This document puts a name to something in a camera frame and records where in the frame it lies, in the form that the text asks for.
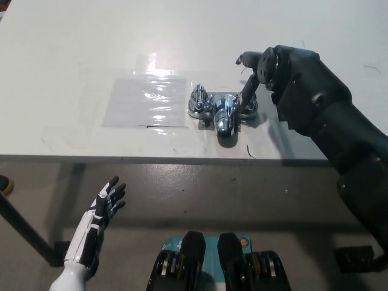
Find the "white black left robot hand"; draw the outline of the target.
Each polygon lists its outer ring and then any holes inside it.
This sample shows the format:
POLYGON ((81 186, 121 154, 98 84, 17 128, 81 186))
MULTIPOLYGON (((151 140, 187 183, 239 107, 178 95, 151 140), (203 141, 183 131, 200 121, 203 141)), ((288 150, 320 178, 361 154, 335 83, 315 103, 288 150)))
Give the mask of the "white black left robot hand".
POLYGON ((64 257, 64 269, 50 290, 85 290, 99 266, 104 232, 117 211, 125 206, 126 185, 114 176, 84 212, 64 257))

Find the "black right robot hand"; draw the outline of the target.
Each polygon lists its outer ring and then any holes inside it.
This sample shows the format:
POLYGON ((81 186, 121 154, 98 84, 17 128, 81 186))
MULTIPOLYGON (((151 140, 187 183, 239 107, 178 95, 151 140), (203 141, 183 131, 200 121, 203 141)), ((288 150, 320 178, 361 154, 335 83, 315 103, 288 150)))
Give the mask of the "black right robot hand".
POLYGON ((277 45, 246 51, 236 64, 253 70, 281 120, 309 137, 340 174, 366 158, 387 163, 387 135, 357 109, 349 88, 318 53, 277 45))

